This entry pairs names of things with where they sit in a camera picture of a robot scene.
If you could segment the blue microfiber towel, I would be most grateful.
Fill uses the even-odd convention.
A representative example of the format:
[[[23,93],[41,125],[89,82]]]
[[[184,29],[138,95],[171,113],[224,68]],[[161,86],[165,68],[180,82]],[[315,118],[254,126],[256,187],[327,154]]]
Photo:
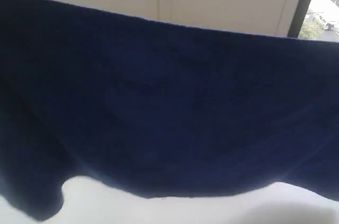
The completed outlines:
[[[338,200],[338,44],[1,0],[1,196],[45,221],[75,176],[143,198],[284,182]]]

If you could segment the dark window frame post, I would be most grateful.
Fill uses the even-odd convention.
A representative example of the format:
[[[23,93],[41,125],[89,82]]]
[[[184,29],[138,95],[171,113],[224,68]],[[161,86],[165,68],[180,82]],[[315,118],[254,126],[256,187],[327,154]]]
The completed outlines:
[[[287,37],[297,38],[311,0],[299,0]]]

